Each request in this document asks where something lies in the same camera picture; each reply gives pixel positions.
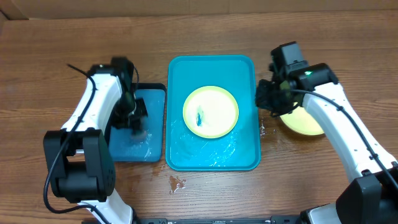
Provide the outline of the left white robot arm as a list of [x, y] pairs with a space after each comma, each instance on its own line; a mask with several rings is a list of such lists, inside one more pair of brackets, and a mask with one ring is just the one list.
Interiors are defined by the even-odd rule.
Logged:
[[44, 153], [48, 174], [44, 205], [52, 213], [87, 209], [100, 223], [134, 223], [134, 210], [115, 189], [116, 171], [108, 149], [111, 128], [143, 133], [147, 109], [135, 96], [139, 74], [126, 57], [93, 65], [86, 89], [70, 119], [47, 131]]

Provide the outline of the yellow plate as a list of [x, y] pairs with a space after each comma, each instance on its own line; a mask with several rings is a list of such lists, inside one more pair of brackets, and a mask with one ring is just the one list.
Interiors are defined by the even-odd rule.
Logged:
[[218, 86], [203, 86], [189, 94], [183, 104], [183, 120], [199, 137], [216, 139], [228, 134], [239, 118], [234, 96]]
[[324, 133], [315, 119], [301, 106], [296, 107], [291, 113], [280, 116], [282, 122], [296, 133], [306, 136], [318, 136]]

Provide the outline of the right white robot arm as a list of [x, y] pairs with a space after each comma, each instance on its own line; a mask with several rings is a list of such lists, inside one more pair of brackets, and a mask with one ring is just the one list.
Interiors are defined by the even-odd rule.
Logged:
[[310, 208], [298, 223], [397, 223], [397, 159], [372, 136], [325, 63], [269, 66], [256, 106], [278, 117], [301, 106], [320, 125], [338, 154], [349, 186], [336, 202]]

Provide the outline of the dark green sponge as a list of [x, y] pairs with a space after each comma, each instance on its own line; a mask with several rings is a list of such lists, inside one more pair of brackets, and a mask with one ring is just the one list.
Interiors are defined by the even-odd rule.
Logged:
[[133, 139], [144, 139], [147, 136], [147, 131], [144, 128], [144, 122], [141, 119], [135, 120], [131, 124], [131, 137]]

